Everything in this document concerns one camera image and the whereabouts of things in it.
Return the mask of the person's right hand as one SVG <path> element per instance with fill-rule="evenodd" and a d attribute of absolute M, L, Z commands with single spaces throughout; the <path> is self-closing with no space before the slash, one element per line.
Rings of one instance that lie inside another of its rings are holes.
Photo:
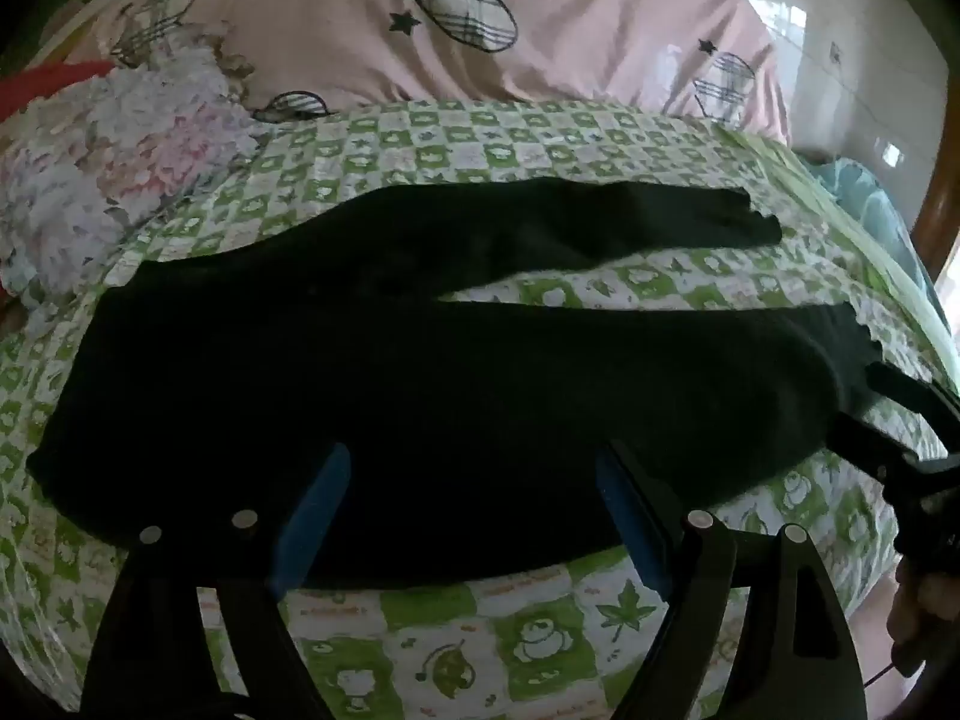
<path fill-rule="evenodd" d="M 896 594 L 887 619 L 887 631 L 895 645 L 913 639 L 924 616 L 934 616 L 950 624 L 958 621 L 960 583 L 957 578 L 930 574 L 902 557 L 896 566 L 895 582 Z"/>

